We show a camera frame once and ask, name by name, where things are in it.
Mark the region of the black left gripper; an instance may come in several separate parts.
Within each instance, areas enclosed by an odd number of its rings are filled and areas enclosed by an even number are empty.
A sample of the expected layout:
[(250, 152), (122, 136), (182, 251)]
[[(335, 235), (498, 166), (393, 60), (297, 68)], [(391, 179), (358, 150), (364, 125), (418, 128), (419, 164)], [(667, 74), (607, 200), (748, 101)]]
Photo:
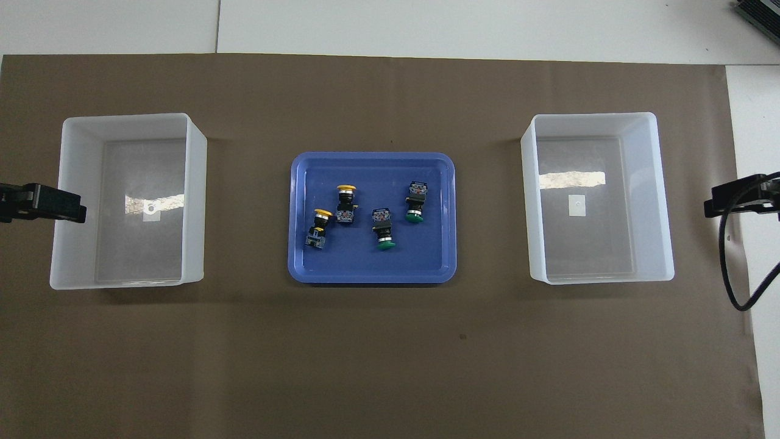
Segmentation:
[[(32, 189), (1, 183), (1, 222), (41, 218), (85, 223), (87, 208), (82, 197), (56, 187), (32, 184)], [(28, 211), (32, 202), (32, 212)]]

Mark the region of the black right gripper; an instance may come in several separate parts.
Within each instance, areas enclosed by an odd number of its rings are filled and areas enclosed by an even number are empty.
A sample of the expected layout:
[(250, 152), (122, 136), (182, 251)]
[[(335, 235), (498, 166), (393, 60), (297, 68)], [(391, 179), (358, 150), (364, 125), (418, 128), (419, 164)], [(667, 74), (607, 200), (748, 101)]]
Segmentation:
[(704, 216), (722, 216), (732, 202), (732, 213), (779, 214), (779, 173), (755, 173), (712, 187), (711, 199), (704, 202)]

